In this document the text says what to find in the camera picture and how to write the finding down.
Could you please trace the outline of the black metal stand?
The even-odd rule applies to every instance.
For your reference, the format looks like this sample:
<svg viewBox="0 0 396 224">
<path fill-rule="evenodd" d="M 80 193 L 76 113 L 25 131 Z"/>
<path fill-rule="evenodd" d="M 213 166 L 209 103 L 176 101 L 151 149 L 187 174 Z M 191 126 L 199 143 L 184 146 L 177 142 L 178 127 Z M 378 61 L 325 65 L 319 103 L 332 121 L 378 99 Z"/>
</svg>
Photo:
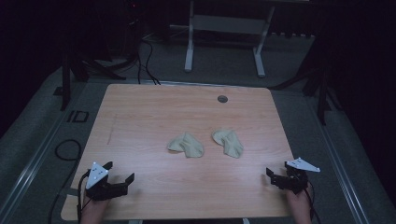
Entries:
<svg viewBox="0 0 396 224">
<path fill-rule="evenodd" d="M 114 74 L 110 69 L 96 62 L 86 54 L 81 52 L 67 52 L 62 55 L 62 86 L 55 93 L 62 97 L 61 110 L 65 111 L 71 101 L 71 75 L 73 73 L 78 80 L 87 81 L 87 74 L 84 64 L 92 66 L 96 71 L 108 77 L 125 80 L 125 77 Z"/>
<path fill-rule="evenodd" d="M 298 72 L 296 76 L 280 84 L 269 87 L 269 90 L 280 91 L 303 79 L 306 79 L 303 87 L 303 94 L 304 96 L 313 96 L 318 92 L 317 117 L 320 124 L 325 125 L 325 111 L 330 108 L 327 98 L 332 98 L 328 91 L 331 73 L 332 67 L 330 65 L 311 68 L 305 72 Z"/>
</svg>

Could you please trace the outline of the white metal table frame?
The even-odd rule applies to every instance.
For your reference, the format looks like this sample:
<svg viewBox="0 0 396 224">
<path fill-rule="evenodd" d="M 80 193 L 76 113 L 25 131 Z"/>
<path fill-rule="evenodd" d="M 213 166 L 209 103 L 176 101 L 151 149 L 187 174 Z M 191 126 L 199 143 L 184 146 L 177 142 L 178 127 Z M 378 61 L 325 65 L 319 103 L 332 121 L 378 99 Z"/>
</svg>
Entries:
<svg viewBox="0 0 396 224">
<path fill-rule="evenodd" d="M 210 31 L 217 33 L 258 35 L 258 44 L 252 49 L 257 76 L 264 77 L 265 70 L 262 62 L 262 48 L 267 37 L 270 23 L 275 13 L 275 6 L 270 6 L 264 19 L 245 19 L 235 17 L 221 17 L 194 12 L 195 0 L 189 0 L 188 45 L 185 57 L 184 70 L 190 72 L 193 66 L 195 31 Z"/>
</svg>

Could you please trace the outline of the person's right hand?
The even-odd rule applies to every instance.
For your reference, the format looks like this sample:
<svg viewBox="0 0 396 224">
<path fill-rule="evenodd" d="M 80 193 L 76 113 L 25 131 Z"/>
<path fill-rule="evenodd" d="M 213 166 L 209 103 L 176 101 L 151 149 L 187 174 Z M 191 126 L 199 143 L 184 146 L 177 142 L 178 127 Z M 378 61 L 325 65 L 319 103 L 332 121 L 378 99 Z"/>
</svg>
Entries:
<svg viewBox="0 0 396 224">
<path fill-rule="evenodd" d="M 295 194 L 291 190 L 286 190 L 287 202 L 293 214 L 302 215 L 310 213 L 310 201 L 304 191 Z"/>
</svg>

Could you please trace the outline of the beige sock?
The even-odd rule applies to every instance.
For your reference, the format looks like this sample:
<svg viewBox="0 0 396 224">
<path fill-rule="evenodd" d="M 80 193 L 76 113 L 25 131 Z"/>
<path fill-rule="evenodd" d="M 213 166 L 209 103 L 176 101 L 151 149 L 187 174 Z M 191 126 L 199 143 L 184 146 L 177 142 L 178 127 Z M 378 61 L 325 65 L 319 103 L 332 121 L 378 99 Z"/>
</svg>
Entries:
<svg viewBox="0 0 396 224">
<path fill-rule="evenodd" d="M 201 158 L 205 153 L 204 146 L 190 133 L 183 133 L 174 138 L 167 148 L 176 152 L 184 152 L 187 158 Z"/>
<path fill-rule="evenodd" d="M 219 129 L 212 133 L 213 140 L 223 146 L 223 153 L 232 158 L 239 159 L 244 147 L 233 130 Z"/>
</svg>

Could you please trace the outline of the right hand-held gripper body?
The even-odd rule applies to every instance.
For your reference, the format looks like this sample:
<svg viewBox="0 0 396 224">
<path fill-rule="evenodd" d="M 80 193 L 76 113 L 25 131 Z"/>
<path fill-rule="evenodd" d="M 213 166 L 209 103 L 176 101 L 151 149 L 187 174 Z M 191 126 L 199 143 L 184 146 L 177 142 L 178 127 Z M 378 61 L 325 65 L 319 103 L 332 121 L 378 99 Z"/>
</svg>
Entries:
<svg viewBox="0 0 396 224">
<path fill-rule="evenodd" d="M 286 176 L 280 176 L 278 183 L 275 185 L 280 189 L 288 189 L 293 191 L 295 194 L 303 191 L 308 185 L 307 172 L 319 173 L 320 169 L 317 166 L 297 158 L 293 161 L 287 161 L 288 164 L 294 167 L 294 172 L 289 173 L 286 170 Z"/>
</svg>

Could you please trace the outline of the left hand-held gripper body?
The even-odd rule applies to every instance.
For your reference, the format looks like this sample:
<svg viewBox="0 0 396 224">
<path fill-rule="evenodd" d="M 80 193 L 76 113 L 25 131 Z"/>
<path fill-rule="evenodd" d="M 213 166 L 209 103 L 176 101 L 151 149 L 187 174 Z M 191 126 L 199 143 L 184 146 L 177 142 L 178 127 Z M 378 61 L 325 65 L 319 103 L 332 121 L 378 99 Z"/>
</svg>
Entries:
<svg viewBox="0 0 396 224">
<path fill-rule="evenodd" d="M 122 183 L 108 183 L 109 170 L 104 169 L 103 166 L 97 162 L 92 164 L 85 187 L 87 196 L 95 201 L 105 201 L 127 195 L 128 188 L 124 187 L 125 180 Z"/>
</svg>

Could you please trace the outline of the person's left hand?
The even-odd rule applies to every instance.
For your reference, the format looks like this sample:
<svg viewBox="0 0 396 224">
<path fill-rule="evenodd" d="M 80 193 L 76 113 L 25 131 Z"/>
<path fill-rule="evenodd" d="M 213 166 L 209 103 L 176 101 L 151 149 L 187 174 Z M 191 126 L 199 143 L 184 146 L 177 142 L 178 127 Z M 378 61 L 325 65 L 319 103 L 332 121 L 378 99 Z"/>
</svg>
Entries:
<svg viewBox="0 0 396 224">
<path fill-rule="evenodd" d="M 110 200 L 95 201 L 95 200 L 92 200 L 87 195 L 85 195 L 84 199 L 83 199 L 83 208 L 82 208 L 82 212 L 81 212 L 82 218 L 84 218 L 84 219 L 87 219 L 87 218 L 88 219 L 91 219 L 91 218 L 101 219 L 102 216 L 104 215 L 109 203 L 110 203 Z"/>
</svg>

